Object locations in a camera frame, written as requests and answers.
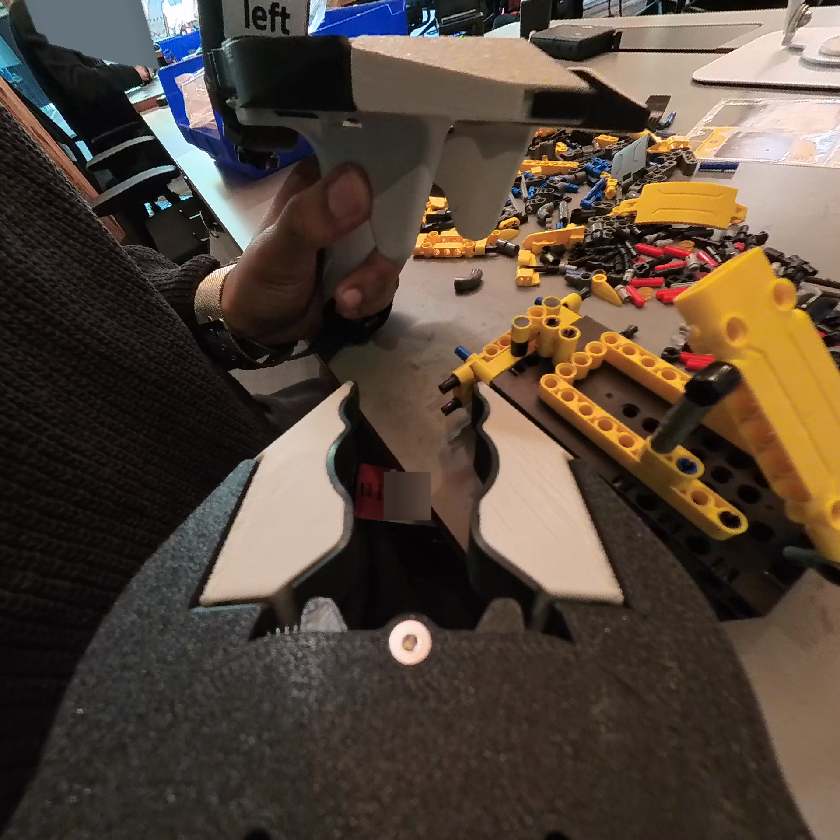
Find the yellow panel with grey shafts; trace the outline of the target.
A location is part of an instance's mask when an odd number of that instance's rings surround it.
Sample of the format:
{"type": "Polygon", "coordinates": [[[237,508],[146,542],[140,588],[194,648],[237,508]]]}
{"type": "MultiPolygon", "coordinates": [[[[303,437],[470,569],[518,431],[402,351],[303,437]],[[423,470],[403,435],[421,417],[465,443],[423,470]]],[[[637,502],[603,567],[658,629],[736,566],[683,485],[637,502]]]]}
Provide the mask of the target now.
{"type": "Polygon", "coordinates": [[[802,525],[822,562],[839,564],[839,379],[837,366],[793,284],[760,248],[714,269],[675,300],[689,344],[715,362],[645,445],[681,445],[722,405],[788,519],[802,525]]]}

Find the yellow curved panel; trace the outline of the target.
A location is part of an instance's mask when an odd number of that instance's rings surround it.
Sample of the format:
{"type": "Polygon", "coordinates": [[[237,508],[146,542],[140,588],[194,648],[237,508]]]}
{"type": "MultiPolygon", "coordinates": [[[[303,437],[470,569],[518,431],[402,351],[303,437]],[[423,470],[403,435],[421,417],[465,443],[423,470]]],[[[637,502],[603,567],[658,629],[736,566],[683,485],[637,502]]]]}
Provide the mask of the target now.
{"type": "Polygon", "coordinates": [[[635,216],[635,223],[696,225],[725,229],[746,221],[748,208],[737,200],[735,187],[719,182],[646,184],[638,198],[616,205],[611,216],[635,216]]]}

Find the pile of small brick parts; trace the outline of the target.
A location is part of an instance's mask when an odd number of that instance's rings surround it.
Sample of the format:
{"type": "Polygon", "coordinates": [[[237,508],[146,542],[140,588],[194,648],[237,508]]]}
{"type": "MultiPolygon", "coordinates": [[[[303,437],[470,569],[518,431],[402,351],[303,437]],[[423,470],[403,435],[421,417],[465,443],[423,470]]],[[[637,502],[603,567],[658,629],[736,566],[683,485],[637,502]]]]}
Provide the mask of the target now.
{"type": "Polygon", "coordinates": [[[611,216],[646,184],[719,182],[732,171],[701,170],[687,137],[660,131],[617,136],[539,128],[520,164],[494,230],[472,240],[453,224],[448,200],[430,196],[413,249],[415,259],[518,262],[519,288],[555,276],[579,298],[643,308],[649,299],[672,306],[684,291],[741,253],[759,248],[771,268],[799,291],[797,305],[812,318],[838,359],[838,281],[820,276],[809,259],[768,245],[770,234],[743,224],[725,229],[635,223],[611,216]]]}

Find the silver wristwatch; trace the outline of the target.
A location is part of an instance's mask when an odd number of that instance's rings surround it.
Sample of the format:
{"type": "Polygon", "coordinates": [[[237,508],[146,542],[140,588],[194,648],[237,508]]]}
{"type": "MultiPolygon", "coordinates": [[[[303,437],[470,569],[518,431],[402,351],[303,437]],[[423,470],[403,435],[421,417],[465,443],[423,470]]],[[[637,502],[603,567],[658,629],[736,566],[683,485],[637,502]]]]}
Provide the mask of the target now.
{"type": "Polygon", "coordinates": [[[226,371],[263,370],[294,359],[297,342],[265,345],[229,327],[222,310],[222,298],[227,276],[235,266],[231,263],[217,268],[196,288],[193,308],[198,342],[226,371]]]}

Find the person's left hand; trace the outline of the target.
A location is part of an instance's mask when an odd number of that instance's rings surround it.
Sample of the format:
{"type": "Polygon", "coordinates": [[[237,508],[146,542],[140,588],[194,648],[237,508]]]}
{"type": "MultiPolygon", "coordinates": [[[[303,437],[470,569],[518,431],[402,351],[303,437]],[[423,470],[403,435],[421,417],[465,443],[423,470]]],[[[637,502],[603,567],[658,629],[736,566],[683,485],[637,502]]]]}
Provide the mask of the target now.
{"type": "Polygon", "coordinates": [[[320,175],[312,157],[296,164],[224,281],[220,308],[230,331],[269,348],[313,339],[323,313],[319,258],[371,210],[369,179],[357,165],[320,175]]]}

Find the person's left forearm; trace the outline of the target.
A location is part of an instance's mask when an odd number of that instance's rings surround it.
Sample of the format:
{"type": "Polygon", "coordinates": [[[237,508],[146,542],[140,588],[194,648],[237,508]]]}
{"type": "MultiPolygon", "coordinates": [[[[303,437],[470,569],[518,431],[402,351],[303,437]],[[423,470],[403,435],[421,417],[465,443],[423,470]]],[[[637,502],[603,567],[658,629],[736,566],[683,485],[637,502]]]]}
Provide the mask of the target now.
{"type": "Polygon", "coordinates": [[[147,248],[75,243],[38,279],[38,339],[49,417],[118,465],[224,475],[248,455],[250,415],[209,360],[187,313],[217,262],[175,266],[147,248]]]}

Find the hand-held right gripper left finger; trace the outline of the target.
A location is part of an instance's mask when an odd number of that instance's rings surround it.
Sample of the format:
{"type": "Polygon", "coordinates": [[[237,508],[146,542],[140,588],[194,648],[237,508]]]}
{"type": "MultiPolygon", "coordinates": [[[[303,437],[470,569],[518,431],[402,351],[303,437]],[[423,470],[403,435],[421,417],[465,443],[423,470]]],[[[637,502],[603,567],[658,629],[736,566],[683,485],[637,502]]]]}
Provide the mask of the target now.
{"type": "Polygon", "coordinates": [[[346,382],[259,454],[199,606],[267,606],[279,627],[302,628],[312,598],[346,595],[359,418],[358,386],[346,382]]]}

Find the black and yellow brick assembly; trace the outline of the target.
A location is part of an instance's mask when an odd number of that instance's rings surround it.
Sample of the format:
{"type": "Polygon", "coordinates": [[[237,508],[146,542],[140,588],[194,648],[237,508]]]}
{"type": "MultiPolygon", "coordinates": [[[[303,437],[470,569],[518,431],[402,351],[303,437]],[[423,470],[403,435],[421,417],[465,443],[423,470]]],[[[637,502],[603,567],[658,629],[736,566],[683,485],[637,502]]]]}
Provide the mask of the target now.
{"type": "Polygon", "coordinates": [[[470,408],[478,384],[518,410],[573,458],[592,467],[677,558],[723,621],[764,617],[802,578],[813,549],[788,519],[753,446],[741,440],[726,405],[691,431],[672,459],[687,459],[687,483],[640,472],[644,444],[683,396],[684,353],[656,355],[579,313],[565,299],[539,298],[528,345],[518,325],[472,353],[438,386],[444,415],[470,408]]]}

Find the illustrated instruction sheet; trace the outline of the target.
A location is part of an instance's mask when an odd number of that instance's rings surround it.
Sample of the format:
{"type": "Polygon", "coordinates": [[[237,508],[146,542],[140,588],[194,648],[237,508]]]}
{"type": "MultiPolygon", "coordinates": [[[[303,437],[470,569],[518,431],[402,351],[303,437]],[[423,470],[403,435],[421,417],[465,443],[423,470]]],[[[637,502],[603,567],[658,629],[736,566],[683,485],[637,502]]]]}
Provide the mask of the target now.
{"type": "Polygon", "coordinates": [[[741,163],[838,169],[838,98],[720,101],[687,134],[701,170],[741,163]]]}

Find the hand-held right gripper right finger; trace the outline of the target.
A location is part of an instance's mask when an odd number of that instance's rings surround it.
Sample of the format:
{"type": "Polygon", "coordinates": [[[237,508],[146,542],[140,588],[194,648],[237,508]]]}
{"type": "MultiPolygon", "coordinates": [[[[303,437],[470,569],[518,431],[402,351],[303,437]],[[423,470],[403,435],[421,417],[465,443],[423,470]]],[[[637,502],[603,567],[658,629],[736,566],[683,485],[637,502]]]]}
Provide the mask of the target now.
{"type": "Polygon", "coordinates": [[[488,601],[519,603],[543,629],[562,603],[623,606],[572,456],[489,385],[471,401],[479,491],[469,521],[469,580],[488,601]]]}

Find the blue storage bin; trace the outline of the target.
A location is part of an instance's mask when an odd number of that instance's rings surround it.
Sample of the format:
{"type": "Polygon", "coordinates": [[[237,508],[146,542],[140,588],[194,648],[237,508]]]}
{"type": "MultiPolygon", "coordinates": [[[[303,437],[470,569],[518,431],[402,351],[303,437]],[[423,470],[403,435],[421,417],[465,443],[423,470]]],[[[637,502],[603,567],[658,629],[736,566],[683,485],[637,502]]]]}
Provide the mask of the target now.
{"type": "Polygon", "coordinates": [[[406,36],[406,1],[376,1],[328,8],[321,25],[312,34],[346,38],[363,35],[406,36]]]}
{"type": "Polygon", "coordinates": [[[277,163],[268,170],[240,161],[225,135],[224,122],[209,99],[201,54],[161,68],[157,77],[184,139],[206,152],[227,172],[258,180],[314,154],[310,143],[300,136],[291,150],[277,154],[277,163]]]}

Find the white monitor stand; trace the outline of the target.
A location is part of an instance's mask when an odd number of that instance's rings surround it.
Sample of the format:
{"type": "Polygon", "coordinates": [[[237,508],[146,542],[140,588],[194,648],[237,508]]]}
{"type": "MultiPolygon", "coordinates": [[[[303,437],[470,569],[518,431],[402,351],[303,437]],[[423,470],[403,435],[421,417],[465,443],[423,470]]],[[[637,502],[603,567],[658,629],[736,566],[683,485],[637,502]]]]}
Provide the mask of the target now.
{"type": "Polygon", "coordinates": [[[717,87],[838,92],[838,50],[838,6],[789,2],[778,30],[699,68],[692,79],[717,87]]]}

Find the black rectangular device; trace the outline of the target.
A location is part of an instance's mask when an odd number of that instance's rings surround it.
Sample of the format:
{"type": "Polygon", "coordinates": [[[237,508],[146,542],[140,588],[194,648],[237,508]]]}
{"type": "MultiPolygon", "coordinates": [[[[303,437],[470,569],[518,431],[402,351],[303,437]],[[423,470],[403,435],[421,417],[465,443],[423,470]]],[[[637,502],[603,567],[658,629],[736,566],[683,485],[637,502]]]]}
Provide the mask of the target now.
{"type": "Polygon", "coordinates": [[[528,41],[555,60],[583,62],[617,51],[622,37],[613,27],[564,24],[532,32],[528,41]]]}

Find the black office chair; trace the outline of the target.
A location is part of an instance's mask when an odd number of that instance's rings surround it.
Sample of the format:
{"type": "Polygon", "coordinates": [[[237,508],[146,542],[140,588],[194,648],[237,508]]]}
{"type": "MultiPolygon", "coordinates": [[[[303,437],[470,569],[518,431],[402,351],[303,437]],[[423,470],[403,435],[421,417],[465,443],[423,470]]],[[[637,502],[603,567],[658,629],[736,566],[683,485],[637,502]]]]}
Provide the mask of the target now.
{"type": "Polygon", "coordinates": [[[101,187],[91,209],[100,219],[113,217],[129,245],[179,265],[210,253],[214,218],[152,133],[126,124],[95,137],[91,148],[87,172],[101,187]]]}

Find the red badge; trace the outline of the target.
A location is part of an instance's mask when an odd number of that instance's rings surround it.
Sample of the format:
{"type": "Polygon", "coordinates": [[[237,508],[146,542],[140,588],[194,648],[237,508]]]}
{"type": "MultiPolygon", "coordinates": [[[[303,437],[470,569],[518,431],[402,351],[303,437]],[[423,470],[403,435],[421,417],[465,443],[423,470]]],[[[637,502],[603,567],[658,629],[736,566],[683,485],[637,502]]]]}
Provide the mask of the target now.
{"type": "Polygon", "coordinates": [[[353,514],[358,519],[381,522],[385,519],[386,467],[360,464],[357,473],[353,514]]]}

